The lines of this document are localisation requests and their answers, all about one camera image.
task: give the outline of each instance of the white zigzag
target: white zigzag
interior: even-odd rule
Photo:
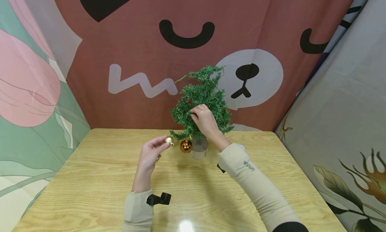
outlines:
[[[164,79],[159,84],[152,87],[149,79],[144,73],[137,73],[121,81],[121,72],[122,69],[119,65],[110,65],[108,90],[112,94],[118,94],[136,84],[141,86],[145,96],[148,98],[153,98],[161,94],[164,90],[167,90],[170,95],[176,95],[178,93],[177,87],[172,79]]]

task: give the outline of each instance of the pink fabric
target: pink fabric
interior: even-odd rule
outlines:
[[[19,39],[0,30],[0,115],[33,127],[53,113],[60,94],[56,72]]]
[[[31,35],[36,44],[49,56],[54,59],[51,49],[48,46],[46,39],[44,38],[38,24],[36,23],[33,15],[31,14],[28,6],[24,0],[8,0],[13,10],[18,16],[20,22],[23,24],[27,32]]]

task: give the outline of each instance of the beige sleeve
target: beige sleeve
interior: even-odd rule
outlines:
[[[231,144],[219,154],[218,165],[251,199],[268,232],[285,222],[300,222],[279,190],[237,144]]]
[[[153,194],[146,192],[130,192],[125,201],[122,232],[150,232],[154,215],[153,206],[146,203],[147,197]]]

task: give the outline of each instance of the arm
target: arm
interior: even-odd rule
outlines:
[[[165,137],[155,138],[142,146],[133,188],[127,195],[124,205],[122,232],[150,232],[151,230],[153,206],[147,204],[146,201],[147,197],[152,195],[150,178],[155,163],[160,154],[170,146],[169,143],[164,142]]]
[[[216,120],[203,104],[190,110],[197,127],[220,151],[218,166],[228,172],[245,191],[269,232],[308,232],[279,190],[251,162],[248,154],[232,144],[218,129]]]
[[[230,144],[219,154],[218,165],[251,199],[268,232],[308,232],[280,191],[237,144]]]

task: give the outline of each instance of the light wood tabletop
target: light wood tabletop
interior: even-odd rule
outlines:
[[[15,227],[15,232],[120,231],[141,146],[167,130],[94,129]],[[346,231],[279,138],[268,131],[232,131],[251,160],[276,185],[309,231]],[[196,160],[179,145],[162,154],[152,175],[153,194],[172,195],[155,205],[152,231],[266,231],[240,186],[217,167],[210,144]]]

